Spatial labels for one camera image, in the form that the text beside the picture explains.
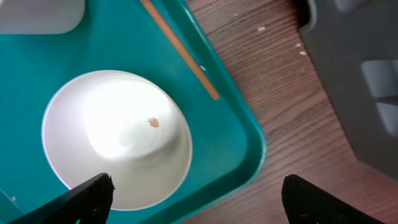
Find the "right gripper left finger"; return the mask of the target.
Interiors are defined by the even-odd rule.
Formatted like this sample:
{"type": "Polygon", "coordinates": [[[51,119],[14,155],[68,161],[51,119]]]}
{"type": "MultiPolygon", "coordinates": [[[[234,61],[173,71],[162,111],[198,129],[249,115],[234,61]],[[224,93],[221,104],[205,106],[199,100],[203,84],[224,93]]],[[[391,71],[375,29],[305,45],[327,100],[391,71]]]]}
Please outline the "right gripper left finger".
{"type": "Polygon", "coordinates": [[[111,176],[100,173],[10,224],[105,224],[114,190],[111,176]]]}

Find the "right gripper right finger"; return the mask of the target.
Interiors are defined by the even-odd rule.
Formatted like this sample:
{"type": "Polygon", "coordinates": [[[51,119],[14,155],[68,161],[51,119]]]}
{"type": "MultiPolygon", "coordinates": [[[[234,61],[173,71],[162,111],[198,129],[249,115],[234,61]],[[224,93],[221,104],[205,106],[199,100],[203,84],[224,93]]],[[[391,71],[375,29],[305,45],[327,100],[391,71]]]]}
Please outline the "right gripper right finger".
{"type": "Polygon", "coordinates": [[[290,224],[383,224],[295,174],[284,178],[281,196],[290,224]]]}

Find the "white bowl with peanuts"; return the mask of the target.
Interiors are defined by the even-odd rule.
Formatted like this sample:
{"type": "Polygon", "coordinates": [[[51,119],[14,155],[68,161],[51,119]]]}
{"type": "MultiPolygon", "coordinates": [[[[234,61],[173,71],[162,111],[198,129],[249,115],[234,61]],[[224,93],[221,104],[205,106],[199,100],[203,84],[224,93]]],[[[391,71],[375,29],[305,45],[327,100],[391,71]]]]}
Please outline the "white bowl with peanuts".
{"type": "Polygon", "coordinates": [[[69,189],[100,173],[114,185],[112,209],[142,210],[169,198],[193,156],[190,129],[165,91],[138,75],[99,70],[64,84],[42,120],[45,156],[69,189]]]}

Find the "white paper cup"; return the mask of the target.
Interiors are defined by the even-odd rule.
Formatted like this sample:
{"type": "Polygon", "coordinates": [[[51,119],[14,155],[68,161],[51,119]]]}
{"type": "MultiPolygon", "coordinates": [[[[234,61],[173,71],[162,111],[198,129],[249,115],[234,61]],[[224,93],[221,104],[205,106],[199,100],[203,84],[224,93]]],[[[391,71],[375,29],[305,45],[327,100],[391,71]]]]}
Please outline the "white paper cup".
{"type": "Polygon", "coordinates": [[[83,19],[85,0],[1,0],[1,34],[63,34],[83,19]]]}

